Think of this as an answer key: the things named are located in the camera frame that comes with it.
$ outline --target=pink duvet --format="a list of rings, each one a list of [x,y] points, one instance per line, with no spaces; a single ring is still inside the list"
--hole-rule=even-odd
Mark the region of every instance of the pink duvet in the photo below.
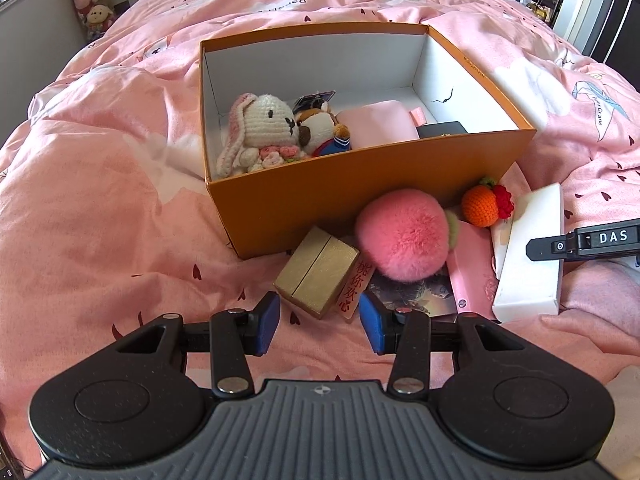
[[[45,380],[164,312],[251,308],[286,256],[241,262],[203,184],[198,45],[290,23],[428,22],[539,129],[520,167],[561,182],[567,228],[638,216],[640,97],[513,0],[140,0],[38,94],[0,152],[0,402],[18,457],[39,464],[28,403]],[[565,276],[569,310],[510,328],[606,382],[640,364],[634,263]],[[451,373],[434,357],[433,384]],[[264,377],[386,381],[360,323],[287,305]],[[208,379],[195,356],[190,375]]]

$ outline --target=fluffy pink ball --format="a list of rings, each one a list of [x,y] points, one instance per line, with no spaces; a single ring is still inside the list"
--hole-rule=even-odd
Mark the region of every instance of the fluffy pink ball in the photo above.
[[[444,210],[417,189],[392,191],[367,205],[356,220],[356,236],[362,252],[396,282],[431,276],[449,253]]]

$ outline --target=orange box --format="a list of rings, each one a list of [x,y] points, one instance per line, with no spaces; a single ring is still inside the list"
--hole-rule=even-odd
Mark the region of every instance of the orange box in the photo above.
[[[313,225],[349,234],[361,209],[415,187],[443,206],[484,176],[500,179],[536,133],[522,113],[433,27],[319,23],[203,41],[200,111],[206,186],[241,258],[294,249]],[[244,92],[289,104],[335,90],[335,113],[384,100],[420,107],[469,135],[410,140],[325,155],[220,179],[215,161],[227,115]]]

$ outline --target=crochet orange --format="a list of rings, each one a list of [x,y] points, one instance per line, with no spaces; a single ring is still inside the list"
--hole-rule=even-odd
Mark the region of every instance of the crochet orange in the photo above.
[[[494,192],[482,184],[472,187],[462,197],[462,213],[476,227],[489,227],[498,221],[498,203]]]

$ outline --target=white knitted rabbit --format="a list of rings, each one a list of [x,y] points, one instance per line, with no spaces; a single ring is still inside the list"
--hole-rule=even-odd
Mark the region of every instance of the white knitted rabbit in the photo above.
[[[229,112],[229,134],[216,171],[220,177],[244,173],[255,167],[260,148],[297,144],[298,126],[286,102],[268,94],[242,94]],[[239,168],[234,168],[236,161]]]

